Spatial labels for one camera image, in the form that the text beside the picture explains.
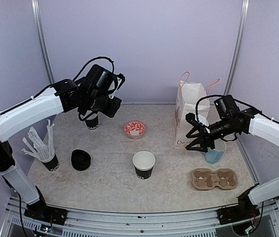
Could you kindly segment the stack of black paper cups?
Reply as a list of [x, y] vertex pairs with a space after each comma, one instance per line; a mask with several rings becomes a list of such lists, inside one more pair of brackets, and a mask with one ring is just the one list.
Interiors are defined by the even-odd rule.
[[87, 118], [85, 124], [89, 130], [96, 130], [99, 127], [98, 114], [93, 114]]

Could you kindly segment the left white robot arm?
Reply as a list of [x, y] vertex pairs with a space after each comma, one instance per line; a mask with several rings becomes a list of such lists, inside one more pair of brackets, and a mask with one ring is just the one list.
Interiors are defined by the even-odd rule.
[[27, 178], [12, 156], [8, 140], [21, 130], [51, 116], [77, 109], [81, 121], [98, 112], [112, 118], [120, 107], [116, 91], [124, 83], [121, 76], [70, 79], [48, 85], [40, 93], [0, 112], [0, 174], [39, 219], [47, 219], [51, 209], [40, 190]]

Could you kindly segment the black paper coffee cup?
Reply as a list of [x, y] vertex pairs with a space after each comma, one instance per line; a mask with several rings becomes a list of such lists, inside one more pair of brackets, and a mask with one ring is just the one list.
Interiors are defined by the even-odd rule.
[[136, 175], [140, 179], [148, 179], [155, 165], [155, 156], [148, 151], [139, 151], [134, 154], [132, 162]]

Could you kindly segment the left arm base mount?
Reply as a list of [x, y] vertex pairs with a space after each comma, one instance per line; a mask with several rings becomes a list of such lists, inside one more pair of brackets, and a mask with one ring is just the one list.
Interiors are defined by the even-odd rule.
[[51, 224], [64, 225], [68, 211], [66, 209], [49, 206], [44, 200], [26, 206], [24, 215], [35, 220]]

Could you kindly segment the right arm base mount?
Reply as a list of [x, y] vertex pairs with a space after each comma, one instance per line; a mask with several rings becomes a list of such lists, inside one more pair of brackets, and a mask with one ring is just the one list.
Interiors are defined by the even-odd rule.
[[217, 210], [217, 215], [219, 223], [224, 225], [259, 216], [260, 211], [258, 205], [251, 203], [248, 193], [243, 193], [238, 197], [237, 205], [222, 207]]

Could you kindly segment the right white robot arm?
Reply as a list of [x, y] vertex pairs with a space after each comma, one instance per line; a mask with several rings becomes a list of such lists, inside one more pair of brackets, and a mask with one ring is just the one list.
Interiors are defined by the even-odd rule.
[[[246, 109], [240, 110], [237, 106], [239, 100], [232, 95], [217, 95], [214, 105], [219, 114], [220, 121], [207, 125], [199, 120], [198, 112], [188, 113], [185, 120], [193, 126], [186, 134], [193, 141], [186, 146], [187, 150], [207, 152], [214, 149], [215, 140], [225, 136], [242, 133], [262, 138], [279, 147], [279, 122], [266, 116], [261, 110], [247, 104]], [[253, 205], [264, 201], [279, 198], [279, 177], [269, 182], [257, 185], [244, 192], [243, 200], [234, 208], [234, 215], [244, 219], [253, 211]]]

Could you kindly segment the white paper takeout bag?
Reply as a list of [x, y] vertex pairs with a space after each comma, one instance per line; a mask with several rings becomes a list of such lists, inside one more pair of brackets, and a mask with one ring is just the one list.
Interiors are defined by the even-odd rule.
[[197, 101], [202, 97], [208, 96], [211, 88], [219, 82], [214, 80], [210, 85], [204, 87], [202, 83], [189, 82], [189, 72], [184, 72], [179, 80], [177, 90], [175, 112], [174, 112], [174, 148], [185, 149], [193, 140], [186, 137], [186, 134], [193, 128], [185, 116], [188, 113], [195, 113], [198, 108], [200, 121], [206, 121], [210, 109], [209, 99], [204, 99], [199, 104]]

